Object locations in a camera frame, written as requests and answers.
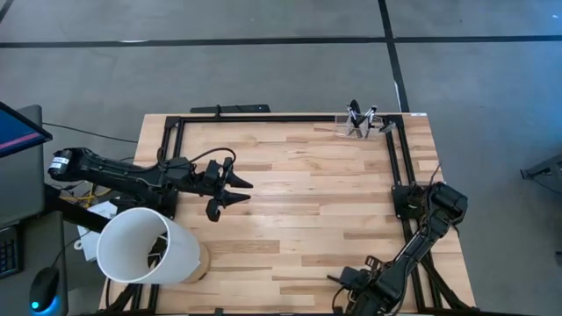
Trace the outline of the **clear acrylic container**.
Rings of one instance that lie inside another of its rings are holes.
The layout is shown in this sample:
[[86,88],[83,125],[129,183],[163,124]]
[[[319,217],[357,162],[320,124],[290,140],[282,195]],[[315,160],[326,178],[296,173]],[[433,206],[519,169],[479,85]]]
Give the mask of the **clear acrylic container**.
[[353,126],[349,122],[349,114],[347,115],[336,115],[335,116],[335,130],[334,133],[337,136],[347,137],[347,138],[358,138],[360,140],[366,140],[373,137],[377,137],[380,134],[378,129],[383,125],[391,123],[389,120],[383,118],[376,114],[373,126],[368,126],[367,118],[364,114],[357,114],[357,126]]

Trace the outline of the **dark metal stand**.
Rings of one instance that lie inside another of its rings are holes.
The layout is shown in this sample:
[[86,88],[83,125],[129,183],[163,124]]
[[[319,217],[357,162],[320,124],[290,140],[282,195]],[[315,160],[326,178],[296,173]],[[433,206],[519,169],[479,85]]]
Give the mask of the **dark metal stand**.
[[520,170],[522,179],[531,180],[539,186],[562,195],[562,154]]

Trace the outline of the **black keyboard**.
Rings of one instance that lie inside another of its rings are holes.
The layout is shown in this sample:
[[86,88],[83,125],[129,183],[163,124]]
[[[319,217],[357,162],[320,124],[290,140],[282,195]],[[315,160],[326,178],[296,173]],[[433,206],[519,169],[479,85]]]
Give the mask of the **black keyboard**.
[[17,226],[0,229],[0,279],[23,270],[23,238]]

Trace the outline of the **black computer mouse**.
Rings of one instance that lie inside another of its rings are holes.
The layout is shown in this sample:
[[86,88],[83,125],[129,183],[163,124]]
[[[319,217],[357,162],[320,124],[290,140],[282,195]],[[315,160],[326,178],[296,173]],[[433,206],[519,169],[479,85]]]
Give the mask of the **black computer mouse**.
[[32,280],[29,290],[29,306],[32,312],[50,312],[57,302],[60,272],[56,267],[41,269]]

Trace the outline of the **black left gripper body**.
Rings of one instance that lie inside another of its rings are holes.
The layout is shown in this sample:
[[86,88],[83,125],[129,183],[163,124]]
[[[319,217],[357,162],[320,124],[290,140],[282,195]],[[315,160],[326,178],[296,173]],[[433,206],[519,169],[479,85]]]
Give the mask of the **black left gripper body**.
[[205,213],[207,218],[212,222],[218,222],[220,218],[220,196],[225,190],[225,185],[227,183],[227,176],[230,171],[232,171],[234,159],[227,157],[222,164],[220,170],[220,177],[214,181],[208,181],[204,178],[203,172],[197,173],[193,178],[193,185],[190,188],[190,192],[198,194],[201,197],[209,196],[211,199],[207,203]]

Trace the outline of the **gray side desk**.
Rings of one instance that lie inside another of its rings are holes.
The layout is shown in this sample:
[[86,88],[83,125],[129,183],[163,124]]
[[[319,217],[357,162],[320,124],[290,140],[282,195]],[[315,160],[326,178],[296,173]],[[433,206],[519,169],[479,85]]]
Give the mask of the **gray side desk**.
[[[42,127],[40,106],[15,111]],[[0,158],[0,229],[17,226],[24,253],[23,270],[0,279],[0,316],[65,316],[68,312],[63,219],[60,212],[44,213],[43,144]],[[50,312],[32,312],[32,280],[49,266],[60,272],[57,302]]]

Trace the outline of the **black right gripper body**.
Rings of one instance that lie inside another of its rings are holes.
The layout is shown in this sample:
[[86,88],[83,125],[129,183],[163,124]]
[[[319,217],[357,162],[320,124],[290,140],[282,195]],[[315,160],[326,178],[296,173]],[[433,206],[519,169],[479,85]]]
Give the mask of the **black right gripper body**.
[[383,292],[379,289],[377,282],[379,276],[382,272],[385,263],[380,261],[378,258],[368,255],[364,261],[364,268],[368,271],[368,279],[364,281],[364,285],[361,288],[356,288],[353,290],[343,289],[348,292],[348,301],[350,303],[356,303],[361,295],[366,295],[367,298],[374,299],[378,303],[384,301]]

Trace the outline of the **blue screen monitor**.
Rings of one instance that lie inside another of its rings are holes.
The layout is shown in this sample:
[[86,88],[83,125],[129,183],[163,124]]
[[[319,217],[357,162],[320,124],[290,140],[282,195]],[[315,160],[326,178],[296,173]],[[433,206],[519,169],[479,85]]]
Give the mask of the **blue screen monitor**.
[[47,130],[0,101],[0,158],[52,139]]

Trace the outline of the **black support beam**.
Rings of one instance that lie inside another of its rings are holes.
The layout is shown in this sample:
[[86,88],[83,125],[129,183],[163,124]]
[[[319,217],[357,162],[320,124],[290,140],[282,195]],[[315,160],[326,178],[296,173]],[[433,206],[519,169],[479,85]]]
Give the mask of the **black support beam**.
[[44,185],[44,200],[45,214],[60,212],[65,221],[85,227],[96,233],[102,233],[103,229],[110,221],[102,215],[90,212],[88,209],[63,200],[60,197],[60,191],[49,184]]

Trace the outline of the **white cylindrical cup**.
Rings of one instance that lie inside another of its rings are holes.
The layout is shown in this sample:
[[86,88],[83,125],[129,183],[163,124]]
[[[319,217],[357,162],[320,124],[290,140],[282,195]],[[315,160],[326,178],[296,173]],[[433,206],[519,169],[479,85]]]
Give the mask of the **white cylindrical cup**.
[[194,283],[210,263],[207,247],[189,229],[145,207],[111,219],[97,242],[98,267],[123,284]]

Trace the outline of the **black bar device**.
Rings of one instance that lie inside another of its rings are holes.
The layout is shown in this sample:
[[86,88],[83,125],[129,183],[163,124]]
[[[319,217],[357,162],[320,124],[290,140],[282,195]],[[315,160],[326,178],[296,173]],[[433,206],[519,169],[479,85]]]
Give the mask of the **black bar device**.
[[217,113],[270,113],[270,107],[267,104],[233,104],[208,107],[192,107],[192,114],[213,114]]

